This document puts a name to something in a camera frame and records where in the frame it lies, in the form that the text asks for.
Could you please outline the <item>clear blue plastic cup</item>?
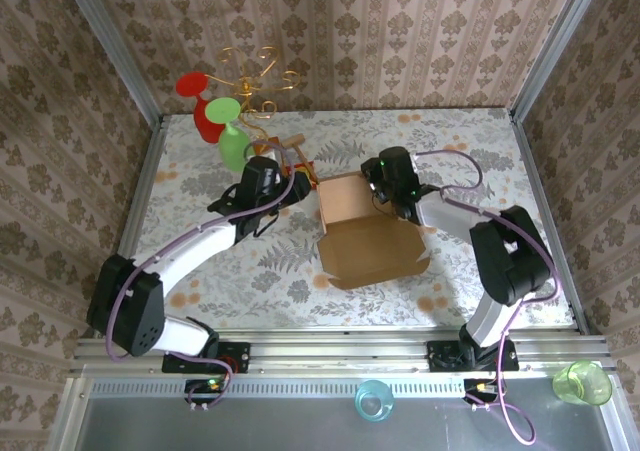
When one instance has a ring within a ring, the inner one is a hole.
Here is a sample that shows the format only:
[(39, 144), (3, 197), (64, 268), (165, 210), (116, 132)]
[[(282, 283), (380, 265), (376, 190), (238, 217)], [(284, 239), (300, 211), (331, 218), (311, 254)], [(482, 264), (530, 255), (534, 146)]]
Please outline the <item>clear blue plastic cup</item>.
[(387, 420), (393, 412), (394, 404), (395, 398), (390, 386), (379, 380), (363, 382), (354, 397), (358, 414), (373, 423)]

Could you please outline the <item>perforated metal strip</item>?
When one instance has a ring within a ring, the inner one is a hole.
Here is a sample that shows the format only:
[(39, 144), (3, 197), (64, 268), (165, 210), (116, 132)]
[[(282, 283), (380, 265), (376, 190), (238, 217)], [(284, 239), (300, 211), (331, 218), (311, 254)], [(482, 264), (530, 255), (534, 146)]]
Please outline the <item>perforated metal strip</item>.
[[(462, 398), (466, 394), (461, 378), (422, 376), (383, 382), (396, 398)], [(227, 395), (233, 398), (349, 398), (364, 383), (358, 378), (237, 377)], [(181, 398), (194, 385), (193, 380), (173, 378), (100, 378), (93, 382), (90, 395), (94, 398)]]

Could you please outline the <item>small wooden mallet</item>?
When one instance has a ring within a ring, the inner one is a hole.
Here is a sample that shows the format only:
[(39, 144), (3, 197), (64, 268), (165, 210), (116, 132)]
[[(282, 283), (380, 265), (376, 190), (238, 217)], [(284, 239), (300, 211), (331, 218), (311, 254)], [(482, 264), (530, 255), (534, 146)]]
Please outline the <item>small wooden mallet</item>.
[(292, 137), (285, 138), (281, 144), (285, 149), (293, 149), (298, 156), (298, 160), (300, 161), (301, 166), (306, 170), (306, 174), (308, 175), (311, 183), (313, 185), (317, 184), (319, 179), (315, 172), (313, 163), (308, 160), (306, 155), (301, 150), (301, 145), (305, 142), (305, 137), (303, 134), (296, 134)]

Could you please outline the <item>aluminium table side rail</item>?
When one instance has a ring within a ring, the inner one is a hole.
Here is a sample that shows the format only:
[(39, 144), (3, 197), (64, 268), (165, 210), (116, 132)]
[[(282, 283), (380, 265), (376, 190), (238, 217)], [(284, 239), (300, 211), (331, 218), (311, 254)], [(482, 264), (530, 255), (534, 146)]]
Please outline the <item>aluminium table side rail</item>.
[(549, 250), (552, 253), (554, 263), (558, 270), (565, 298), (569, 303), (574, 321), (579, 332), (583, 335), (590, 335), (591, 330), (585, 315), (584, 307), (576, 290), (574, 280), (551, 214), (551, 209), (524, 128), (521, 121), (516, 119), (511, 111), (507, 112), (507, 116), (510, 119), (514, 136), (519, 146), (521, 158), (527, 171), (532, 192), (540, 213), (540, 220), (543, 224), (544, 231), (548, 239)]
[(133, 256), (137, 249), (170, 121), (170, 116), (163, 116), (149, 141), (118, 247), (118, 253), (126, 258)]

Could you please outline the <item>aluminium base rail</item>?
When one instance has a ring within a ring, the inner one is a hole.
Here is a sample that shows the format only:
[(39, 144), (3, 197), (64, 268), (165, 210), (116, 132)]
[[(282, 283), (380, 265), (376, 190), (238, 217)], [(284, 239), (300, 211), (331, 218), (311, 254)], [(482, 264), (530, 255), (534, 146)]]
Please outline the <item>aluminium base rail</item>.
[[(250, 376), (340, 377), (389, 374), (408, 376), (428, 371), (427, 343), (455, 340), (447, 328), (310, 328), (233, 330), (220, 333), (225, 342), (248, 342)], [(573, 329), (514, 330), (520, 370), (528, 376), (552, 374), (578, 360), (614, 371), (616, 360), (606, 339)]]

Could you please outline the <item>brown cardboard paper box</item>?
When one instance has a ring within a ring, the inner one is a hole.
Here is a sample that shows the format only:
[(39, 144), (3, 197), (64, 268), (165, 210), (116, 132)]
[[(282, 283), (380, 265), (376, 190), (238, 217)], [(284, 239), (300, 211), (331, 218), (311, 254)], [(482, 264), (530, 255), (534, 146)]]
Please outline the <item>brown cardboard paper box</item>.
[(390, 204), (373, 201), (361, 173), (323, 180), (317, 194), (323, 227), (317, 249), (333, 286), (352, 290), (428, 269), (421, 232), (395, 216)]

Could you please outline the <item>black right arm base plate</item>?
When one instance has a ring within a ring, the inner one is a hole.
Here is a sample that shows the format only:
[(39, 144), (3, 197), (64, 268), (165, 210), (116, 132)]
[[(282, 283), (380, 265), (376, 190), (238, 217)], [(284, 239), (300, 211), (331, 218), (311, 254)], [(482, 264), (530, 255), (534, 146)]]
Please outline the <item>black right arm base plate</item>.
[(431, 372), (496, 371), (498, 343), (480, 348), (454, 340), (426, 343), (426, 358)]

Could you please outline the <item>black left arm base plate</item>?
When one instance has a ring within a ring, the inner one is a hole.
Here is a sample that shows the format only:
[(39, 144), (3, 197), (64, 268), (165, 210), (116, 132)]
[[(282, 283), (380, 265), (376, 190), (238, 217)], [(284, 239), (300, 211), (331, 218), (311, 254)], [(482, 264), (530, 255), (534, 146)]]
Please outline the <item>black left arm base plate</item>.
[[(234, 373), (246, 374), (250, 363), (251, 345), (246, 342), (218, 343), (217, 353), (214, 357), (207, 351), (208, 358), (215, 358), (227, 363)], [(211, 363), (195, 363), (184, 360), (167, 353), (163, 357), (162, 372), (167, 374), (220, 374), (226, 369), (223, 366)]]

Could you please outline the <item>clear green plastic cup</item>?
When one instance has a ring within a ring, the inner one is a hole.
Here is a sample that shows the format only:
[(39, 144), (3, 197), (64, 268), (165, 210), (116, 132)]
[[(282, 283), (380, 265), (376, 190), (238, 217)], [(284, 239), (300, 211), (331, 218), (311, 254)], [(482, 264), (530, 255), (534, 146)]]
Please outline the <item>clear green plastic cup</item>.
[(558, 372), (552, 380), (555, 395), (575, 405), (602, 406), (612, 396), (609, 375), (591, 361), (576, 361)]

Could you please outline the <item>red plastic wine glass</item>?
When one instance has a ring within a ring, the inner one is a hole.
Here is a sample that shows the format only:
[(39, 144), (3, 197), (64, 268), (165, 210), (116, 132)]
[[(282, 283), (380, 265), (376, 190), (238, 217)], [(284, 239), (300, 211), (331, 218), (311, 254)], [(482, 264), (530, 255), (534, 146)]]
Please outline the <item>red plastic wine glass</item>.
[(191, 72), (183, 75), (176, 83), (176, 92), (185, 98), (196, 100), (193, 119), (201, 138), (209, 144), (217, 144), (225, 126), (211, 122), (205, 114), (209, 100), (203, 97), (208, 87), (208, 78), (204, 73)]

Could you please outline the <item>small black controller board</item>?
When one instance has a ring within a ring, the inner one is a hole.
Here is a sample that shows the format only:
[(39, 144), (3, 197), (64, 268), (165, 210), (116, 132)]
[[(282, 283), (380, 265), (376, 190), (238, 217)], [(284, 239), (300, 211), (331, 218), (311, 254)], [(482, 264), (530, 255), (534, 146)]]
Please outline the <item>small black controller board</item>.
[(226, 387), (226, 378), (207, 378), (188, 380), (185, 383), (184, 393), (193, 398), (196, 395), (218, 395)]
[(496, 379), (465, 379), (465, 392), (477, 395), (496, 396), (498, 384)]

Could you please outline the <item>green plastic wine glass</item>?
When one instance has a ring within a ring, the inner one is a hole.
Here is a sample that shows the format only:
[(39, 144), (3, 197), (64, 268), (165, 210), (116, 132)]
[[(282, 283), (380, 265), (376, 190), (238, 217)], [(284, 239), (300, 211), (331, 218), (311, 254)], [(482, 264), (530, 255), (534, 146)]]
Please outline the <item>green plastic wine glass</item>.
[(240, 114), (240, 103), (231, 97), (214, 99), (205, 107), (206, 119), (223, 126), (218, 138), (218, 150), (223, 164), (232, 172), (243, 170), (245, 148), (250, 144), (249, 136), (234, 124)]

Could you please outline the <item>aluminium frame post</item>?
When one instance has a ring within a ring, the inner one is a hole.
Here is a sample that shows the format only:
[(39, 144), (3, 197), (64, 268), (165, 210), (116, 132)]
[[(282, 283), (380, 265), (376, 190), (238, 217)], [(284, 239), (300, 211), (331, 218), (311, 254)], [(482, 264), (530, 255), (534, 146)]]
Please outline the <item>aluminium frame post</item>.
[(556, 67), (592, 0), (566, 0), (510, 108), (514, 121), (523, 121)]
[(105, 0), (75, 0), (91, 30), (104, 48), (141, 115), (153, 131), (162, 122), (163, 112), (147, 85), (142, 68), (129, 51), (124, 34), (111, 17)]

